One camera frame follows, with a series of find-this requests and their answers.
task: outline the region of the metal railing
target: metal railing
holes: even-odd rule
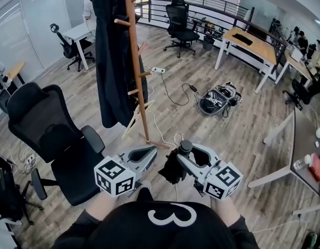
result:
[[[184,1],[188,3],[194,3],[198,5],[215,8],[215,9],[230,13],[232,15],[238,16],[240,18],[244,18],[248,11],[248,8],[245,8],[224,0],[184,0]]]
[[[135,4],[136,13],[140,14],[142,19],[147,19],[148,22],[159,21],[169,24],[169,18],[167,16],[165,6],[170,3],[171,0],[138,0]],[[201,33],[210,36],[215,40],[222,41],[223,34],[229,29],[238,25],[246,32],[252,33],[254,36],[258,37],[264,42],[272,45],[276,54],[276,65],[274,66],[272,74],[275,73],[275,70],[281,58],[283,57],[287,46],[287,42],[284,39],[279,36],[275,36],[263,28],[251,23],[250,21],[246,21],[243,18],[235,16],[229,12],[205,5],[199,5],[190,2],[185,3],[188,7],[188,24],[191,28],[195,25],[197,33]],[[190,10],[191,6],[202,9],[202,12]],[[219,14],[229,17],[229,19],[221,19]],[[250,28],[259,31],[259,33],[265,34],[265,37],[260,37],[258,34],[249,31]],[[233,47],[239,48],[247,54],[250,54],[239,46]]]

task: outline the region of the white printed number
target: white printed number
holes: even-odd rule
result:
[[[148,218],[149,220],[154,223],[155,225],[158,226],[163,226],[163,225],[167,225],[170,222],[174,222],[176,225],[180,226],[180,227],[188,227],[190,225],[192,225],[196,219],[197,219],[197,213],[195,212],[195,210],[193,208],[190,208],[187,205],[183,205],[183,204],[176,204],[176,203],[170,203],[171,205],[177,205],[180,206],[182,208],[185,208],[188,212],[190,212],[191,214],[191,218],[187,221],[182,221],[179,218],[176,217],[175,213],[173,213],[169,218],[166,219],[157,219],[154,217],[155,215],[155,210],[151,210],[148,212]]]

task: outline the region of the hanging jacket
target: hanging jacket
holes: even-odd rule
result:
[[[102,124],[106,128],[117,122],[127,127],[137,106],[136,89],[128,27],[114,20],[128,21],[125,0],[91,0],[96,15],[96,79],[98,82]],[[139,57],[141,73],[144,67]],[[142,78],[144,101],[147,81]]]

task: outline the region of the office chair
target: office chair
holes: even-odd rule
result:
[[[77,44],[72,41],[72,44],[70,45],[62,36],[62,34],[58,31],[60,29],[60,27],[57,24],[52,24],[50,25],[50,29],[53,33],[56,33],[57,36],[59,37],[59,39],[63,42],[61,45],[63,46],[63,54],[66,58],[68,59],[72,59],[75,58],[75,60],[73,62],[71,62],[68,66],[67,66],[67,70],[70,70],[70,66],[73,65],[74,63],[78,62],[78,72],[80,72],[80,64],[82,62],[82,59],[80,57],[79,51],[78,51],[78,47]],[[92,45],[92,43],[90,43],[89,41],[84,39],[80,40],[80,45],[82,48],[82,51],[84,52],[84,50],[88,47],[90,47]],[[92,53],[91,52],[86,52],[84,53],[85,59],[90,59],[93,61],[93,63],[95,62],[95,58],[92,57]]]
[[[8,102],[9,130],[51,162],[56,181],[32,172],[34,189],[45,199],[44,186],[58,185],[71,205],[79,205],[99,192],[94,167],[104,159],[105,146],[90,126],[79,130],[71,120],[60,87],[41,89],[36,83],[19,88]]]
[[[0,167],[0,220],[6,218],[17,222],[25,215],[29,224],[34,225],[34,222],[30,220],[26,205],[36,207],[40,211],[43,211],[44,208],[26,200],[26,192],[31,181],[28,181],[20,192],[20,186],[15,184],[11,166],[1,157]]]
[[[313,96],[320,93],[320,76],[319,79],[312,79],[312,84],[306,89],[302,83],[294,79],[292,81],[292,87],[294,89],[294,93],[291,94],[286,90],[283,90],[282,93],[287,93],[289,95],[289,99],[285,101],[285,104],[289,104],[290,102],[294,102],[296,107],[299,110],[303,110],[303,107],[300,104],[300,101],[303,101],[304,104],[308,105]]]
[[[172,45],[164,47],[163,51],[166,51],[167,48],[179,47],[179,49],[185,48],[192,51],[193,55],[195,56],[196,51],[191,49],[190,46],[192,44],[192,41],[199,39],[200,36],[194,32],[197,26],[196,23],[194,24],[192,30],[186,28],[188,19],[188,8],[184,0],[172,0],[172,3],[170,5],[166,5],[165,8],[170,21],[168,33],[172,38],[178,39],[179,42],[173,41]]]

